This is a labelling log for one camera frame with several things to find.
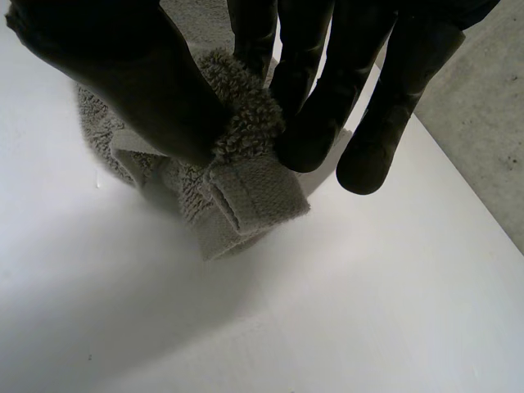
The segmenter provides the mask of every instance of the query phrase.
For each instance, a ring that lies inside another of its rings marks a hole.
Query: white surface
[[[0,47],[1,392],[522,391],[524,258],[417,120],[380,192],[331,177],[204,266],[90,159],[70,82]]]

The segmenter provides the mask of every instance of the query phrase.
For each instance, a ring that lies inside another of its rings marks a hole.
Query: folded fabric
[[[104,155],[106,165],[121,178],[132,180],[140,190],[153,181],[178,194],[182,216],[195,231],[203,257],[211,260],[305,214],[309,205],[296,175],[278,163],[273,153],[273,140],[284,123],[269,92],[225,51],[202,57],[199,66],[233,113],[207,168],[164,157],[137,138],[130,143],[133,133],[126,133],[125,126],[114,119],[105,117],[102,130],[84,127],[84,132],[89,145]],[[84,97],[81,107],[93,117],[92,108],[85,106],[93,98]]]
[[[196,60],[214,47],[233,51],[234,36],[224,0],[161,0],[160,4],[182,32]],[[146,199],[180,213],[194,229],[204,259],[212,260],[244,250],[275,225],[304,214],[308,209],[305,196],[333,172],[350,133],[341,132],[319,169],[296,176],[300,190],[293,174],[270,153],[273,137],[282,131],[282,121],[267,92],[251,89],[245,71],[225,53],[215,52],[207,59],[199,64],[216,92],[224,77],[242,82],[234,89],[232,84],[222,89],[221,99],[230,105],[234,101],[237,117],[219,141],[217,160],[206,169],[162,156],[87,89],[78,87],[78,98],[84,138],[95,156],[117,177],[134,184]],[[275,63],[269,70],[269,80]],[[218,70],[220,80],[213,76]],[[259,104],[264,108],[262,115],[250,114],[251,105]],[[235,130],[240,129],[247,132],[237,135]]]

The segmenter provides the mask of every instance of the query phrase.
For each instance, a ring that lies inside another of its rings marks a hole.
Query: gloved hand
[[[276,146],[281,162],[297,172],[322,164],[395,25],[366,115],[337,167],[347,190],[375,192],[427,83],[462,43],[462,29],[498,1],[228,0],[235,53],[261,76],[278,10],[283,49],[270,88],[287,120]],[[331,17],[327,62],[308,98]]]
[[[7,24],[167,156],[205,165],[229,113],[158,0],[12,0]]]

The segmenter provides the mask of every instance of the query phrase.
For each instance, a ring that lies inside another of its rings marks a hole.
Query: gray concrete floor
[[[466,35],[415,113],[524,252],[524,1],[502,0]]]

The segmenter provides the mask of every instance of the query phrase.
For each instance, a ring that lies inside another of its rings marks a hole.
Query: plush fabric item
[[[271,228],[305,214],[309,205],[296,175],[273,153],[284,129],[281,111],[260,81],[225,51],[199,60],[207,82],[233,113],[207,168],[154,151],[84,91],[84,136],[104,164],[147,193],[149,182],[172,192],[173,204],[194,230],[205,260],[236,252]]]
[[[275,102],[258,87],[260,81],[224,51],[210,54],[215,47],[233,51],[226,1],[163,0],[161,5],[200,59],[207,81],[236,114],[217,143],[216,160],[198,169],[162,156],[101,100],[78,87],[82,130],[110,172],[149,201],[182,215],[196,234],[203,258],[212,260],[245,250],[271,228],[304,214],[309,208],[305,196],[333,172],[350,133],[341,132],[312,174],[285,169],[272,153],[273,137],[283,127]]]

